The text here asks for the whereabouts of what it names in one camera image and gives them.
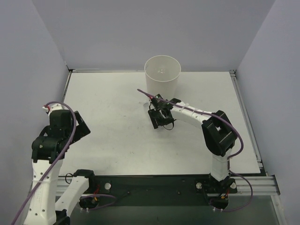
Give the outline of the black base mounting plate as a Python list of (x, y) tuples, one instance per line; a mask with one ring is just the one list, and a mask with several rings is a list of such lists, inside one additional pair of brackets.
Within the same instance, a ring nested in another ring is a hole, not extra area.
[(233, 177), (216, 181), (210, 175), (95, 176), (85, 192), (97, 195), (99, 206), (228, 206), (237, 193)]

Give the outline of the aluminium frame rail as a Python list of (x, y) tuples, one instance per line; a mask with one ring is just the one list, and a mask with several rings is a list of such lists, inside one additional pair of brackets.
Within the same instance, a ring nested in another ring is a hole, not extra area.
[[(238, 195), (249, 195), (250, 186), (249, 184), (242, 179), (241, 177), (233, 177), (237, 186)], [(245, 176), (245, 179), (250, 182), (253, 195), (280, 195), (279, 186), (274, 175), (272, 176)], [(56, 187), (56, 196), (61, 196), (66, 189), (68, 184), (64, 181), (63, 177), (59, 177), (57, 187)]]

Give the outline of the white cylindrical waste bin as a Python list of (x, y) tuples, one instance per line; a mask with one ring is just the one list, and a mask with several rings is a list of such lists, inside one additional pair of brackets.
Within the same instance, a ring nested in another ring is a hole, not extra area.
[(160, 94), (163, 99), (174, 97), (181, 73), (180, 63), (171, 56), (158, 55), (148, 59), (144, 65), (147, 93)]

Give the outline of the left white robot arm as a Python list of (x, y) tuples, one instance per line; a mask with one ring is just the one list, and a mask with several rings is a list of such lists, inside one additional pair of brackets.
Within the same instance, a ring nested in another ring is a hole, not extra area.
[(90, 129), (78, 111), (62, 102), (49, 102), (43, 106), (49, 124), (33, 141), (32, 190), (26, 225), (68, 225), (82, 194), (96, 188), (92, 170), (77, 170), (68, 188), (56, 199), (60, 169), (70, 145), (90, 134)]

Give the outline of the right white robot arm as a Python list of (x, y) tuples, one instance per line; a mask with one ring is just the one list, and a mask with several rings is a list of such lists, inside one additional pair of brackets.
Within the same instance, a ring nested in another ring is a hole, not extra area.
[(177, 120), (200, 128), (206, 147), (213, 155), (210, 175), (217, 181), (222, 181), (229, 175), (228, 157), (237, 135), (223, 111), (200, 111), (176, 98), (164, 100), (158, 94), (150, 97), (148, 115), (154, 129), (169, 124), (174, 126)]

